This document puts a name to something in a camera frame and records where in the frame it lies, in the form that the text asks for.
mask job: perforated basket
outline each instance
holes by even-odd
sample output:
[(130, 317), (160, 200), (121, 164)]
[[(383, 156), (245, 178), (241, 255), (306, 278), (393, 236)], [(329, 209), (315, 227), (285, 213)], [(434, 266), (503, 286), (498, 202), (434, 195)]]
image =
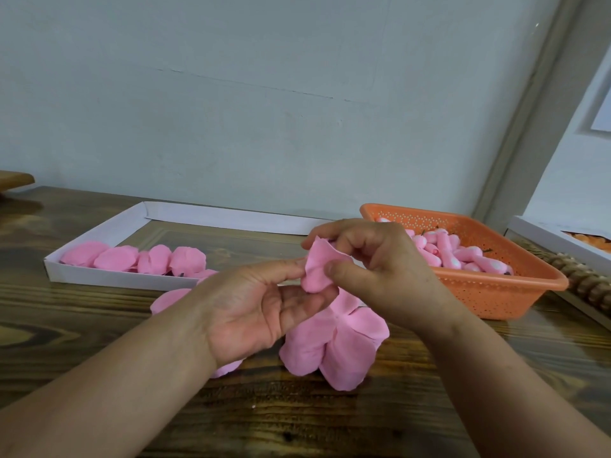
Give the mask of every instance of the perforated basket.
[(509, 264), (515, 276), (434, 268), (441, 282), (480, 318), (520, 318), (543, 292), (562, 291), (568, 286), (560, 271), (469, 217), (384, 204), (364, 204), (361, 215), (368, 220), (384, 217), (418, 233), (445, 228), (460, 236), (463, 246), (492, 249), (486, 257)]

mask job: right hand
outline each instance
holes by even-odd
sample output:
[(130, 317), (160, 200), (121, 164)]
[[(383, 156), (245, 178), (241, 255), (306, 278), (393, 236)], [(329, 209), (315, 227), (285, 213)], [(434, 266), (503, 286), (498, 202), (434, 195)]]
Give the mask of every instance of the right hand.
[(338, 251), (363, 262), (367, 269), (333, 261), (325, 274), (390, 323), (423, 337), (464, 314), (466, 307), (435, 276), (399, 223), (338, 220), (314, 228), (302, 247), (309, 250), (317, 236), (336, 241)]

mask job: white cardboard box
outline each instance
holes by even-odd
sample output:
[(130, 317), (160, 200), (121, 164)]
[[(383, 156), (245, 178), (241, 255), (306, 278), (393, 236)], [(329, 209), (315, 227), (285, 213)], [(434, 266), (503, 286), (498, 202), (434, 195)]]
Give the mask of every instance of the white cardboard box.
[(45, 257), (45, 268), (49, 279), (57, 283), (157, 289), (159, 291), (193, 288), (197, 284), (196, 278), (110, 272), (94, 268), (74, 267), (59, 262), (64, 252), (85, 241), (96, 240), (105, 242), (109, 246), (116, 246), (151, 220), (234, 230), (303, 235), (308, 234), (315, 226), (329, 222), (328, 220), (294, 217), (292, 215), (144, 201), (81, 234), (78, 238)]
[(608, 231), (570, 225), (553, 225), (518, 216), (510, 220), (508, 230), (530, 239), (551, 252), (569, 254), (598, 273), (611, 276), (611, 254), (565, 233), (565, 231), (579, 232), (611, 239), (611, 234)]

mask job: wooden tabletop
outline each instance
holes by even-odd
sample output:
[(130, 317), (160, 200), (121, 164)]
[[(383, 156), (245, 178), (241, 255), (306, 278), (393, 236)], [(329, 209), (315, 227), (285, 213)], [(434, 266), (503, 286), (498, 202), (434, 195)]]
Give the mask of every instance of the wooden tabletop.
[[(43, 267), (45, 255), (140, 200), (47, 187), (0, 198), (0, 407), (149, 316), (160, 292), (50, 283)], [(611, 433), (610, 332), (552, 294), (522, 319), (490, 325)], [(477, 456), (422, 343), (390, 332), (353, 392), (332, 390), (319, 372), (292, 376), (277, 343), (210, 380), (141, 456)]]

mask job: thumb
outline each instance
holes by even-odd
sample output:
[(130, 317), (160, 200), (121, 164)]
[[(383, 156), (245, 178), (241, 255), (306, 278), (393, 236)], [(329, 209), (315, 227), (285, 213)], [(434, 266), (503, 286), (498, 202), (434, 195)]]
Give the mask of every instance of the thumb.
[(333, 283), (367, 303), (377, 288), (378, 277), (370, 270), (348, 261), (331, 261), (325, 265), (325, 275)]

